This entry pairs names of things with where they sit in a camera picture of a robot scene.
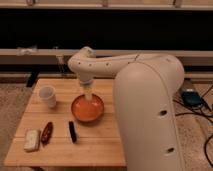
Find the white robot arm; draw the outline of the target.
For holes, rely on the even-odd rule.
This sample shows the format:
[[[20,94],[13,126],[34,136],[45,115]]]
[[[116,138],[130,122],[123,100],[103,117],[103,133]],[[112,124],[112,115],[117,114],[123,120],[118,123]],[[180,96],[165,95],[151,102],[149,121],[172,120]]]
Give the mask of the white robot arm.
[[[137,53],[97,58],[84,47],[68,60],[85,87],[96,76],[114,79],[113,97],[127,171],[185,171],[173,95],[184,68],[173,55]]]

